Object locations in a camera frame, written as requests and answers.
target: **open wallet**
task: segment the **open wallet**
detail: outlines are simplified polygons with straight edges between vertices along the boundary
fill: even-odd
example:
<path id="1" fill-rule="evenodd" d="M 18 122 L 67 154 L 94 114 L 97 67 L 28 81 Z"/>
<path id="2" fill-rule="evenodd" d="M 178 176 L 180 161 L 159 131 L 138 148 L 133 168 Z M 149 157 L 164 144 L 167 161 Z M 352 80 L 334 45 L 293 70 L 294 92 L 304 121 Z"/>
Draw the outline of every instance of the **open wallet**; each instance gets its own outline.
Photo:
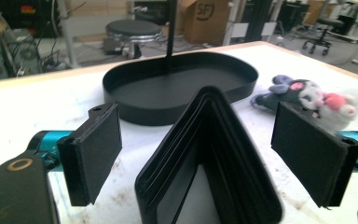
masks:
<path id="1" fill-rule="evenodd" d="M 221 91 L 203 87 L 136 178 L 142 222 L 179 223 L 200 166 L 208 183 L 201 192 L 211 192 L 217 223 L 281 220 L 281 203 L 252 139 Z"/>
<path id="2" fill-rule="evenodd" d="M 339 206 L 358 158 L 358 142 L 328 132 L 312 113 L 280 102 L 272 148 L 319 207 Z"/>

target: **office chair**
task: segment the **office chair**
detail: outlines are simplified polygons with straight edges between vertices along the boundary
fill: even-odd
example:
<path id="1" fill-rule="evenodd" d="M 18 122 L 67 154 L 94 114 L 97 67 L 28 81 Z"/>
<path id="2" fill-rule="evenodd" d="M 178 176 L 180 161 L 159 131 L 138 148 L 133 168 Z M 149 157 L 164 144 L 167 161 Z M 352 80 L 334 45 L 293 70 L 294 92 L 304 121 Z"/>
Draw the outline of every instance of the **office chair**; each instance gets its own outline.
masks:
<path id="1" fill-rule="evenodd" d="M 311 43 L 312 47 L 310 48 L 310 54 L 313 54 L 313 52 L 316 49 L 316 46 L 322 46 L 322 47 L 326 48 L 322 52 L 322 55 L 324 56 L 324 55 L 328 54 L 328 51 L 330 50 L 330 47 L 331 47 L 331 43 L 324 40 L 324 37 L 327 34 L 327 30 L 328 30 L 329 26 L 332 26 L 334 28 L 339 28 L 339 27 L 344 26 L 344 22 L 339 21 L 339 20 L 334 20 L 334 19 L 319 18 L 317 20 L 317 23 L 326 25 L 327 27 L 324 29 L 324 32 L 322 33 L 322 35 L 318 39 L 307 40 L 304 43 L 302 49 L 307 49 L 307 47 L 308 47 L 307 44 Z"/>
<path id="2" fill-rule="evenodd" d="M 130 44 L 128 52 L 130 59 L 138 59 L 142 56 L 140 43 L 155 41 L 162 35 L 161 27 L 151 21 L 112 21 L 105 28 L 108 38 Z"/>

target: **white table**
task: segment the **white table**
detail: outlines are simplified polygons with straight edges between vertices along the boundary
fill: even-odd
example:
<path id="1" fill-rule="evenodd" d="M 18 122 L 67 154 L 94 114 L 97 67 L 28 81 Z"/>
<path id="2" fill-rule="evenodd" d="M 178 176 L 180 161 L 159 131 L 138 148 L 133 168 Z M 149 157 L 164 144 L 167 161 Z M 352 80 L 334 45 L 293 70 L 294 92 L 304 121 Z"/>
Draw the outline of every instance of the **white table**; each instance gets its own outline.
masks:
<path id="1" fill-rule="evenodd" d="M 358 76 L 353 73 L 264 42 L 207 50 L 253 65 L 259 73 L 253 95 L 267 92 L 272 77 L 286 74 L 314 80 L 325 91 L 351 94 L 358 108 Z M 75 130 L 88 118 L 91 107 L 103 104 L 102 78 L 118 64 L 0 81 L 0 163 L 22 153 L 38 131 Z M 232 106 L 254 139 L 282 200 L 282 223 L 357 223 L 358 174 L 352 175 L 340 207 L 318 208 L 270 148 L 274 116 L 251 107 L 251 97 Z M 146 127 L 123 120 L 120 125 L 123 148 L 95 205 L 71 207 L 62 174 L 49 174 L 62 223 L 141 222 L 134 180 L 172 126 Z M 347 129 L 358 130 L 358 117 Z"/>

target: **stuffed toy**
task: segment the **stuffed toy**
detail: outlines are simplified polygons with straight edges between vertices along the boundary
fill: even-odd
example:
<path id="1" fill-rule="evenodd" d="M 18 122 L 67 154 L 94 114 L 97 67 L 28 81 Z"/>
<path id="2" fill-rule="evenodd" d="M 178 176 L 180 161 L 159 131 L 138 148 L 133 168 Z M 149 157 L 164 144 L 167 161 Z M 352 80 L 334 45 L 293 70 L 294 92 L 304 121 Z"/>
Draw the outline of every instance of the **stuffed toy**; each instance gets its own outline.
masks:
<path id="1" fill-rule="evenodd" d="M 252 98 L 253 106 L 276 112 L 279 102 L 300 105 L 312 110 L 318 124 L 329 132 L 343 130 L 356 116 L 354 101 L 350 96 L 324 93 L 313 81 L 278 75 L 272 82 L 274 85 L 268 88 L 269 93 Z"/>

